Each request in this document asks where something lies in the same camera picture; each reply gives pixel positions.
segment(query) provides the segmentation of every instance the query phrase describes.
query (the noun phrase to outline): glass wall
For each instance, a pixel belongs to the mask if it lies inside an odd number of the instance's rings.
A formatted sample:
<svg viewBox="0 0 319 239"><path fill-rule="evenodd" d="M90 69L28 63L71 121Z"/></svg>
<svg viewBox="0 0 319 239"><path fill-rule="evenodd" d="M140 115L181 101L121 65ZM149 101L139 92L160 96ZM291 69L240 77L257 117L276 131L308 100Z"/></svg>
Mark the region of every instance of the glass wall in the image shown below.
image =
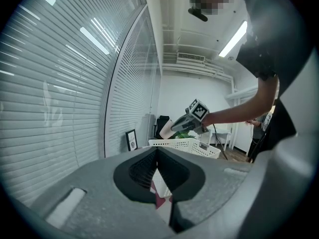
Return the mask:
<svg viewBox="0 0 319 239"><path fill-rule="evenodd" d="M112 74L144 4L24 0L16 8L0 37L0 172L21 202L30 205L64 176L105 156ZM153 63L154 41L144 31L146 24L137 52ZM130 70L140 73L138 63Z"/></svg>
<svg viewBox="0 0 319 239"><path fill-rule="evenodd" d="M153 126L150 109L155 74L158 75L157 52L152 24L146 7L131 29L121 51L112 78L105 123L105 155L128 151L125 132L135 129L138 147L146 146ZM155 99L159 99L159 84Z"/></svg>

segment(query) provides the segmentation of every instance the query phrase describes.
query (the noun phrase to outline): picture frame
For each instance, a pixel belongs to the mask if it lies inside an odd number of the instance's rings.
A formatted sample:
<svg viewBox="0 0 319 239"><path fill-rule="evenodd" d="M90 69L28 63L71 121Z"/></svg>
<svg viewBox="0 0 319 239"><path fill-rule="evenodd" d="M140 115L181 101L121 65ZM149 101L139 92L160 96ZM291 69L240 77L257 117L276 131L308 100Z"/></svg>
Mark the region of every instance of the picture frame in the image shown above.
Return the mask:
<svg viewBox="0 0 319 239"><path fill-rule="evenodd" d="M129 151L138 149L135 129L125 133Z"/></svg>

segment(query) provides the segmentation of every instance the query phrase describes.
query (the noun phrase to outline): plastic basket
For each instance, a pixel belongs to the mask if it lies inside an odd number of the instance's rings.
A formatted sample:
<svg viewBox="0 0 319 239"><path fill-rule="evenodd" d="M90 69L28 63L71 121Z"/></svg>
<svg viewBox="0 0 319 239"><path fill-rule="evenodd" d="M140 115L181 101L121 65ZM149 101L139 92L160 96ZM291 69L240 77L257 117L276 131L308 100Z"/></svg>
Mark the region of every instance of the plastic basket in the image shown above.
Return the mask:
<svg viewBox="0 0 319 239"><path fill-rule="evenodd" d="M170 147L209 158L218 158L220 154L220 149L214 148L193 138L149 140L149 144L150 146ZM169 191L158 170L156 170L153 176L153 181L159 197L164 198L171 196L171 192Z"/></svg>

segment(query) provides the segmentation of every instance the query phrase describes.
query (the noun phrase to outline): ceiling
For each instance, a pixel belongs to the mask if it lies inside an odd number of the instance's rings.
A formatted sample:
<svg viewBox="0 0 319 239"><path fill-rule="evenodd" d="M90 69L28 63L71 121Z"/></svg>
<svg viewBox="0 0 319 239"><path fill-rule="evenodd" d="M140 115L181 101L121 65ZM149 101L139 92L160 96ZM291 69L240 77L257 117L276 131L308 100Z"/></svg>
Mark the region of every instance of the ceiling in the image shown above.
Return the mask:
<svg viewBox="0 0 319 239"><path fill-rule="evenodd" d="M243 0L231 0L222 4L216 15L206 15L203 22L188 13L189 0L160 0L163 22L164 54L184 52L205 56L230 69L238 66L236 57L240 46L246 41L244 36L225 58L218 54L236 33L247 11Z"/></svg>

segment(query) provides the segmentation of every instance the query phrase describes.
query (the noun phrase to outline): black shirt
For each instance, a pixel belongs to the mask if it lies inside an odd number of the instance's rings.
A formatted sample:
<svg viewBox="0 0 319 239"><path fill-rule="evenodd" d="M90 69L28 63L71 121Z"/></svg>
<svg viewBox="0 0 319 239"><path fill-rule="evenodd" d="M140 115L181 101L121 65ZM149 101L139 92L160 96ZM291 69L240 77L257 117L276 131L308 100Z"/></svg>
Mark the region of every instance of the black shirt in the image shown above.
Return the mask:
<svg viewBox="0 0 319 239"><path fill-rule="evenodd" d="M289 0L244 0L252 32L241 46L237 61L256 77L278 75L279 96L304 67L313 44L306 25ZM284 137L296 133L290 117L278 100L262 150L271 149Z"/></svg>

